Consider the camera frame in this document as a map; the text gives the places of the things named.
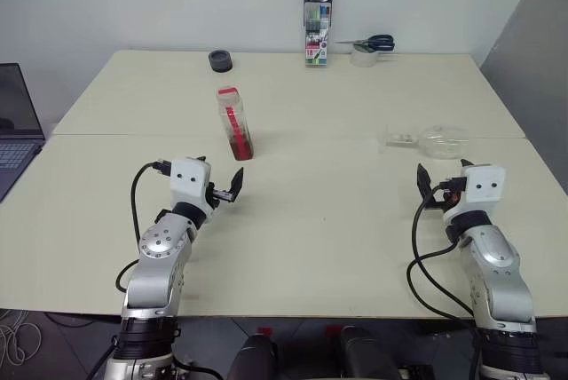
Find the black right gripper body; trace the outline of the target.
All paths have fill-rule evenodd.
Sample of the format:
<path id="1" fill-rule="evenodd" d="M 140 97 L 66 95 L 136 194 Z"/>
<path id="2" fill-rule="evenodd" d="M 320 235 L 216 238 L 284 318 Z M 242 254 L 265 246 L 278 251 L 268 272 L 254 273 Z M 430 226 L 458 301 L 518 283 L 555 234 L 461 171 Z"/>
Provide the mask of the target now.
<path id="1" fill-rule="evenodd" d="M 443 212 L 447 212 L 458 204 L 462 195 L 461 190 L 443 189 L 442 199 L 439 201 L 435 197 L 436 192 L 436 189 L 431 189 L 424 194 L 424 197 L 428 197 L 424 206 L 426 210 L 442 210 Z"/>

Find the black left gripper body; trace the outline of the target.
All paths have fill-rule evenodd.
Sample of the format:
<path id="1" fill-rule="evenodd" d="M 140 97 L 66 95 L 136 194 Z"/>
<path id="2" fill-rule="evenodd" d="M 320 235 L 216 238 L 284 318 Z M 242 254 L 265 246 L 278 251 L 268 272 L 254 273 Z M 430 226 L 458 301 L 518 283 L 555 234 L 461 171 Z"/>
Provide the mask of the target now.
<path id="1" fill-rule="evenodd" d="M 205 191 L 205 200 L 213 210 L 216 210 L 220 202 L 234 202 L 236 199 L 236 191 L 231 188 L 229 190 L 217 190 L 213 182 L 209 182 Z"/>

